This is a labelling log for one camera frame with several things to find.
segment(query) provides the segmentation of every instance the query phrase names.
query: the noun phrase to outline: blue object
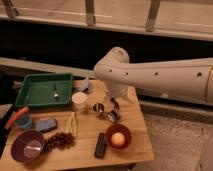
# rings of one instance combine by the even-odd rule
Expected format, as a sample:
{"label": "blue object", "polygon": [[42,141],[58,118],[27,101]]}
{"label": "blue object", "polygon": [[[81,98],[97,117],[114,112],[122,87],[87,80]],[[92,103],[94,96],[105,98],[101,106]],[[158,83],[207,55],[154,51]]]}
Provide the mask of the blue object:
{"label": "blue object", "polygon": [[22,115],[15,121],[15,125],[24,130],[32,128],[32,124],[32,119],[29,114]]}
{"label": "blue object", "polygon": [[86,77],[83,81],[83,83],[75,88],[75,91],[77,92],[86,92],[87,94],[91,93],[93,90],[93,85],[89,81],[89,77]]}
{"label": "blue object", "polygon": [[51,117],[47,120],[37,121],[35,128],[40,132],[48,132],[57,128],[56,119]]}

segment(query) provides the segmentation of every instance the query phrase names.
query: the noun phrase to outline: brown egg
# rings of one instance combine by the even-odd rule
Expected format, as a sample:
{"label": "brown egg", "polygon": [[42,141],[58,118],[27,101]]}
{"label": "brown egg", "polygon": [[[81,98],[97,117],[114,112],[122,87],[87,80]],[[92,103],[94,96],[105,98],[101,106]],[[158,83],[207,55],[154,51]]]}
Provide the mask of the brown egg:
{"label": "brown egg", "polygon": [[125,144],[125,136],[120,132],[116,132],[112,134],[111,142],[113,146],[120,148]]}

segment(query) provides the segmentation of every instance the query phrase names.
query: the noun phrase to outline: remote control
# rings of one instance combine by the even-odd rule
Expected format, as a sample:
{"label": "remote control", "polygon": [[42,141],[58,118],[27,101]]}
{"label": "remote control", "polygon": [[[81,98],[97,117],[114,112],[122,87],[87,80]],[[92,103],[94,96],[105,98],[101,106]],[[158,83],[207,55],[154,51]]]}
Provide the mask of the remote control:
{"label": "remote control", "polygon": [[107,147],[107,144],[106,144],[106,141],[105,141],[105,134],[101,132],[98,135],[98,141],[97,141],[97,144],[96,144],[96,147],[95,147],[94,156],[96,158],[103,158],[105,151],[106,151],[106,147]]}

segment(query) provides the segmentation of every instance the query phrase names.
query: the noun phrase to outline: black wall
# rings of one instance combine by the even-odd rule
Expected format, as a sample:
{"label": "black wall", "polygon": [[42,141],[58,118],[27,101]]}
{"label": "black wall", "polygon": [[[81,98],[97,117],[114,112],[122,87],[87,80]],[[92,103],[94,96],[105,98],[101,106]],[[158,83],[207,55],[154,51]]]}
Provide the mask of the black wall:
{"label": "black wall", "polygon": [[131,62],[213,57],[213,42],[0,20],[0,56],[92,69],[112,47]]}

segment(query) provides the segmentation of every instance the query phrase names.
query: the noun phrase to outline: white cup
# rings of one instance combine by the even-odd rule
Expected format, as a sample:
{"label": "white cup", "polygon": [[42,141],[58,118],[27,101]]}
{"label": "white cup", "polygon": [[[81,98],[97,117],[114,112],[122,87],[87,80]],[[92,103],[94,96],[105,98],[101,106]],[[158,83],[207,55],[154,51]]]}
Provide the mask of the white cup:
{"label": "white cup", "polygon": [[72,102],[76,111],[83,112],[86,110],[87,99],[87,95],[83,92],[77,92],[72,95]]}

